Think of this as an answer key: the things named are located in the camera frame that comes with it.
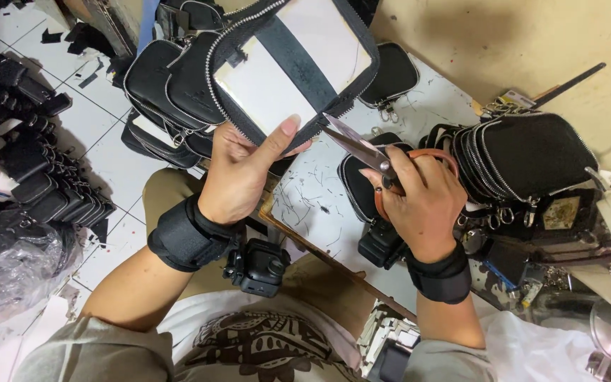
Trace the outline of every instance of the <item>plastic bag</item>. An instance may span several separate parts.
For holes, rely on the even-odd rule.
[[[0,212],[0,322],[45,299],[81,262],[71,224],[31,221],[20,207]]]
[[[588,334],[543,328],[505,311],[480,323],[499,382],[595,382],[585,370],[595,351]]]

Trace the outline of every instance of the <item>clear plastic wrap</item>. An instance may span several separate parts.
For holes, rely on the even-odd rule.
[[[48,297],[81,262],[72,225],[39,224],[20,207],[0,212],[0,322]]]

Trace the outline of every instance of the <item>orange scissor handle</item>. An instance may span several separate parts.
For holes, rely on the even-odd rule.
[[[454,159],[454,157],[452,157],[451,155],[449,155],[448,153],[446,153],[443,150],[419,149],[419,150],[412,150],[410,152],[407,152],[407,155],[409,156],[409,159],[418,158],[421,155],[430,155],[430,156],[434,156],[435,158],[443,159],[446,161],[449,170],[454,174],[454,176],[456,178],[459,178],[459,166],[456,164],[456,160]],[[405,191],[403,190],[402,187],[399,187],[399,186],[392,185],[389,188],[389,191],[395,194],[398,194],[400,196],[405,195]],[[379,215],[381,215],[382,218],[384,218],[387,221],[390,221],[390,219],[388,218],[388,214],[386,213],[386,209],[384,208],[382,189],[380,187],[377,187],[374,190],[374,192],[375,192],[374,204],[376,205],[376,210],[379,212]]]

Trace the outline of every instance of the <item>beige wall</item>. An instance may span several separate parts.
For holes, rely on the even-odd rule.
[[[542,110],[570,121],[611,170],[611,1],[382,0],[371,29],[480,103],[507,88],[534,96],[604,61]]]

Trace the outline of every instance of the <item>hand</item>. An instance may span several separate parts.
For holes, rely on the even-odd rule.
[[[466,204],[466,191],[454,174],[432,156],[423,155],[412,161],[394,146],[387,146],[386,153],[406,196],[383,188],[382,176],[377,171],[363,169],[360,172],[374,188],[383,189],[384,208],[390,222],[416,260],[438,262],[449,256],[456,246],[452,230]]]
[[[259,203],[266,186],[267,170],[289,146],[301,125],[297,114],[287,118],[256,147],[226,122],[216,128],[211,165],[202,194],[199,211],[218,224],[233,224],[249,216]],[[308,141],[286,156],[310,147]]]

